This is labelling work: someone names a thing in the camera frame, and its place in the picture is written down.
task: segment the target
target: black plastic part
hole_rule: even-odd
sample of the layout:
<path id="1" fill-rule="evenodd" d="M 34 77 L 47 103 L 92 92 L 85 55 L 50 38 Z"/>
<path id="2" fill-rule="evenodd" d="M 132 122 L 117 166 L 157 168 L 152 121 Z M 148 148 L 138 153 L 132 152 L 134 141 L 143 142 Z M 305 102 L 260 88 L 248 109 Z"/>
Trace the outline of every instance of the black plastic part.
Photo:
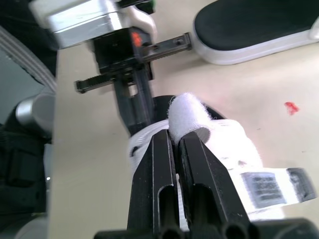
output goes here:
<path id="1" fill-rule="evenodd" d="M 0 127 L 0 216 L 45 212 L 44 144 L 20 128 L 15 109 Z"/>
<path id="2" fill-rule="evenodd" d="M 107 74 L 95 76 L 85 81 L 76 81 L 75 89 L 77 92 L 84 94 L 90 90 L 94 90 L 112 83 L 112 76 Z"/>
<path id="3" fill-rule="evenodd" d="M 239 223 L 247 228 L 248 216 L 224 165 L 194 132 L 185 135 L 178 148 L 178 173 L 189 226 Z"/>
<path id="4" fill-rule="evenodd" d="M 150 44 L 149 35 L 137 28 L 124 28 L 93 39 L 95 59 L 101 74 L 126 72 L 142 64 L 140 50 L 134 45 L 136 32 L 143 43 Z"/>
<path id="5" fill-rule="evenodd" d="M 302 203 L 317 197 L 314 187 L 303 168 L 288 168 L 287 172 L 289 173 L 290 181 L 295 187 L 299 202 Z"/>
<path id="6" fill-rule="evenodd" d="M 153 136 L 134 174 L 130 205 L 128 229 L 154 234 L 179 230 L 176 172 L 167 130 Z"/>
<path id="7" fill-rule="evenodd" d="M 318 229 L 307 219 L 254 222 L 258 239 L 318 239 Z"/>

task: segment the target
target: barcode label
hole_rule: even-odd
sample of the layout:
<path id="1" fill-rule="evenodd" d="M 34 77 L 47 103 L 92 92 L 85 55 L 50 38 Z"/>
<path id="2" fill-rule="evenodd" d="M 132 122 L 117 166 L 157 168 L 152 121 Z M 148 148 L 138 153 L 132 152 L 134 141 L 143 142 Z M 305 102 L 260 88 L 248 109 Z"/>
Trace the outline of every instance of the barcode label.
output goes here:
<path id="1" fill-rule="evenodd" d="M 274 173 L 247 172 L 242 177 L 255 208 L 286 203 Z"/>

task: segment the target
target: red marking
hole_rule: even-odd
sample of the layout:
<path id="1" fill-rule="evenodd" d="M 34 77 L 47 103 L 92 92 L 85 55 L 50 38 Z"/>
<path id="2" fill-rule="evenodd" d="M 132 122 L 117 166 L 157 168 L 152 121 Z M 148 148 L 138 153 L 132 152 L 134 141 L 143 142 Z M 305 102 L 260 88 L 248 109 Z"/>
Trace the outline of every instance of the red marking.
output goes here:
<path id="1" fill-rule="evenodd" d="M 299 108 L 293 102 L 286 102 L 285 106 L 288 109 L 288 113 L 293 116 L 295 113 L 299 111 Z"/>
<path id="2" fill-rule="evenodd" d="M 133 38 L 133 43 L 136 47 L 141 47 L 142 46 L 142 39 L 140 35 L 137 32 L 132 33 L 132 38 Z"/>

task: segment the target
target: white fabric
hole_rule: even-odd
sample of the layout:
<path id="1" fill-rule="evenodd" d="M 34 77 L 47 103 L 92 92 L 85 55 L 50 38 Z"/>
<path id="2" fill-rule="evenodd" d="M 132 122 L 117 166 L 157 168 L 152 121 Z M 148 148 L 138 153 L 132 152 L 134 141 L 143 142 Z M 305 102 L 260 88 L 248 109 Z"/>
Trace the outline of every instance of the white fabric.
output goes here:
<path id="1" fill-rule="evenodd" d="M 191 131 L 198 134 L 208 149 L 229 170 L 232 179 L 238 181 L 235 183 L 235 187 L 251 220 L 284 218 L 283 211 L 280 208 L 271 209 L 272 213 L 265 209 L 254 208 L 249 197 L 250 193 L 247 191 L 243 180 L 238 178 L 240 177 L 238 172 L 243 172 L 243 170 L 245 172 L 254 171 L 256 168 L 262 168 L 263 166 L 255 145 L 246 136 L 241 124 L 230 119 L 211 120 L 203 104 L 190 93 L 182 94 L 172 101 L 168 110 L 168 119 L 152 124 L 131 137 L 128 157 L 133 174 L 142 160 L 152 136 L 162 129 L 169 129 L 170 136 L 175 142 L 178 142 Z M 180 189 L 178 190 L 178 203 L 180 226 L 181 229 L 187 230 Z"/>
<path id="2" fill-rule="evenodd" d="M 175 143 L 192 131 L 207 143 L 210 138 L 210 122 L 206 107 L 191 93 L 175 97 L 168 109 L 169 133 Z"/>

